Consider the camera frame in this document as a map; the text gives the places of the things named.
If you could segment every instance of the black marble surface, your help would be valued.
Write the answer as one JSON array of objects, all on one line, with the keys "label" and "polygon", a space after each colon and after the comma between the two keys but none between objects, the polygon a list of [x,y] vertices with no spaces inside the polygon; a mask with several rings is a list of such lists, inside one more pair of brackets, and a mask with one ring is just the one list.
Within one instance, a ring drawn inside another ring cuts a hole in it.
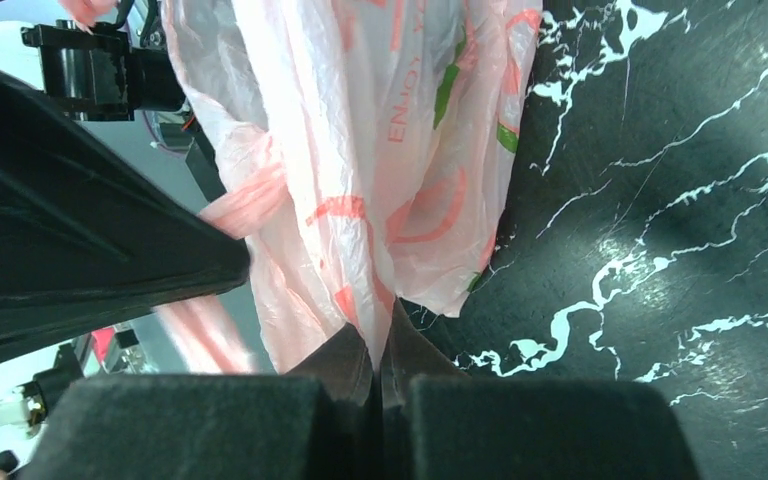
[{"label": "black marble surface", "polygon": [[651,383],[710,479],[768,479],[768,0],[546,0],[473,375]]}]

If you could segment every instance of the translucent plastic bag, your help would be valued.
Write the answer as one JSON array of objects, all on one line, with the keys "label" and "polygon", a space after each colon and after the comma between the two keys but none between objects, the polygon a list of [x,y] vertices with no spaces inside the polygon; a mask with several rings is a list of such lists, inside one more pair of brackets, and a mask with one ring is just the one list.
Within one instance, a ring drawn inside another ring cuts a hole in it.
[{"label": "translucent plastic bag", "polygon": [[[457,316],[487,266],[541,0],[166,0],[170,58],[246,238],[278,372],[393,302]],[[256,370],[213,299],[158,309],[190,368]]]}]

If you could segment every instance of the white plastic bag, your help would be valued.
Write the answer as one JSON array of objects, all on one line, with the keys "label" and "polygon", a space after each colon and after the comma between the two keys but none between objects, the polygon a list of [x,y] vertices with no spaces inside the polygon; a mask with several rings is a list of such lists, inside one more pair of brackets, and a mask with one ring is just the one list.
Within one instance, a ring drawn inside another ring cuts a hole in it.
[{"label": "white plastic bag", "polygon": [[[164,2],[170,58],[229,191],[203,217],[246,238],[278,372],[345,322],[377,365],[396,297],[458,315],[493,251],[540,8]],[[230,320],[196,302],[159,309],[191,369],[255,369]]]}]

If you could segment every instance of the red object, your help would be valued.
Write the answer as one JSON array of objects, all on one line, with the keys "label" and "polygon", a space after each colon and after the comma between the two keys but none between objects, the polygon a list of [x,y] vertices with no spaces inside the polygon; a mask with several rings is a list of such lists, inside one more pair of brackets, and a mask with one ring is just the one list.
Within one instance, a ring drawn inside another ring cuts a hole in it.
[{"label": "red object", "polygon": [[113,327],[102,328],[92,333],[93,352],[95,352],[95,358],[98,359],[99,365],[104,365],[104,357],[107,356],[107,350],[110,349],[110,343],[113,341],[115,333]]}]

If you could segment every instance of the table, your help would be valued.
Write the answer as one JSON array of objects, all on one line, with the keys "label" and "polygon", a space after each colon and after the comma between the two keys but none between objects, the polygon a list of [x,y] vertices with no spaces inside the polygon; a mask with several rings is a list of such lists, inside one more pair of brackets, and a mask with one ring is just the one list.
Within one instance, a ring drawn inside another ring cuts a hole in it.
[{"label": "table", "polygon": [[768,0],[545,7],[497,252],[413,321],[473,375],[651,383],[705,478],[768,478]]}]

